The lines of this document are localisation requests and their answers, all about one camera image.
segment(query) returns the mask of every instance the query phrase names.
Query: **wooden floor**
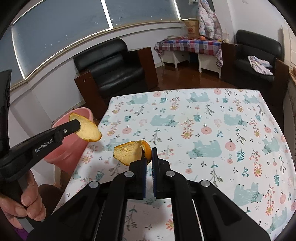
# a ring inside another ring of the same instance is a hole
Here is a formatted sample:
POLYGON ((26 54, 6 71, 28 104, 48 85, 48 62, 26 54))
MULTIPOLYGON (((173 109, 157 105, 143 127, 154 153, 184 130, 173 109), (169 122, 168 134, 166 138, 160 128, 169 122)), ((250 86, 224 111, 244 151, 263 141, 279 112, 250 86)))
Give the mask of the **wooden floor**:
POLYGON ((209 70, 198 72, 198 64, 183 62, 174 65, 166 64, 156 68, 159 89, 190 89, 190 88, 236 88, 219 79, 219 74, 209 70))

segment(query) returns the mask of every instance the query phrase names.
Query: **gray roller blind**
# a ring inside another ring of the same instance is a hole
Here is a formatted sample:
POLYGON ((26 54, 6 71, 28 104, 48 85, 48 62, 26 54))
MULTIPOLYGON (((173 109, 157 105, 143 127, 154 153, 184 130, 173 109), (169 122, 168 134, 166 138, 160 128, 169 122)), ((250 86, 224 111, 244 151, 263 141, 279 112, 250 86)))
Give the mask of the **gray roller blind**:
POLYGON ((20 69, 17 65, 9 27, 0 40, 0 71, 11 69, 11 85, 22 80, 20 69))
POLYGON ((173 0, 105 0, 113 27, 178 20, 173 0))
POLYGON ((100 0, 45 0, 12 26, 24 75, 66 46, 107 28, 100 0))
MULTIPOLYGON (((198 14, 198 2, 189 5, 189 0, 176 0, 181 19, 196 18, 198 14)), ((215 11, 212 0, 207 0, 210 9, 215 11)))

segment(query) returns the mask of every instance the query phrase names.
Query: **sofa backrest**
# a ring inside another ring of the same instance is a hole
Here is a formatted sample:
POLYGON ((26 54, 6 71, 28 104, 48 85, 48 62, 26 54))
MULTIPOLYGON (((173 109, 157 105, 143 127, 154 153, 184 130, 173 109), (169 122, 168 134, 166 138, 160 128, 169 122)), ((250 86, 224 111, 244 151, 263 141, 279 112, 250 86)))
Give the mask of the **sofa backrest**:
POLYGON ((112 39, 82 51, 73 59, 77 70, 80 72, 90 65, 127 50, 126 43, 122 39, 112 39))
POLYGON ((245 52, 250 53, 252 52, 252 48, 264 51, 268 54, 275 56, 279 60, 283 60, 283 51, 281 44, 271 38, 266 36, 256 34, 253 32, 249 32, 246 30, 238 30, 236 33, 237 44, 246 45, 251 48, 245 48, 245 52))

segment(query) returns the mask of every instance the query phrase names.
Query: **human hand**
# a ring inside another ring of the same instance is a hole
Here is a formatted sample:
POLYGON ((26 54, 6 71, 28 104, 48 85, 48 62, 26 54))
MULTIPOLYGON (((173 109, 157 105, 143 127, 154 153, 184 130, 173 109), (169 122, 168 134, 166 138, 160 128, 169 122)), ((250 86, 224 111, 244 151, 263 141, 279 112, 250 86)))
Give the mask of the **human hand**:
POLYGON ((8 221, 18 229, 22 229, 23 227, 15 217, 25 217, 28 215, 31 219, 41 221, 45 218, 46 214, 45 206, 42 204, 41 196, 38 193, 38 185, 31 171, 27 172, 26 179, 28 187, 20 199, 22 204, 28 207, 27 210, 21 204, 0 193, 0 208, 3 210, 8 221))

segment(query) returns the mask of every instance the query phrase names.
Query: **plaid tablecloth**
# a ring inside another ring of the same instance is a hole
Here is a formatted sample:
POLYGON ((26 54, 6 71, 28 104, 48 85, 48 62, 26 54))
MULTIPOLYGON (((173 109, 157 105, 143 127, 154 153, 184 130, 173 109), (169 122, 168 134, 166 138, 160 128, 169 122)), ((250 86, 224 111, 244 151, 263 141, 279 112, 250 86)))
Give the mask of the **plaid tablecloth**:
MULTIPOLYGON (((88 144, 58 207, 89 182, 105 183, 127 171, 114 159, 114 147, 145 139, 186 179, 211 181, 271 240, 296 210, 291 153, 259 91, 185 89, 113 97, 99 129, 102 139, 88 144)), ((151 163, 146 198, 127 205, 123 241, 175 240, 171 200, 154 198, 151 163)))
POLYGON ((166 40, 166 41, 157 42, 155 44, 154 49, 158 52, 159 56, 162 56, 165 50, 188 51, 192 53, 212 55, 217 58, 218 68, 221 68, 223 65, 221 42, 216 40, 212 40, 212 41, 202 41, 197 39, 166 40))

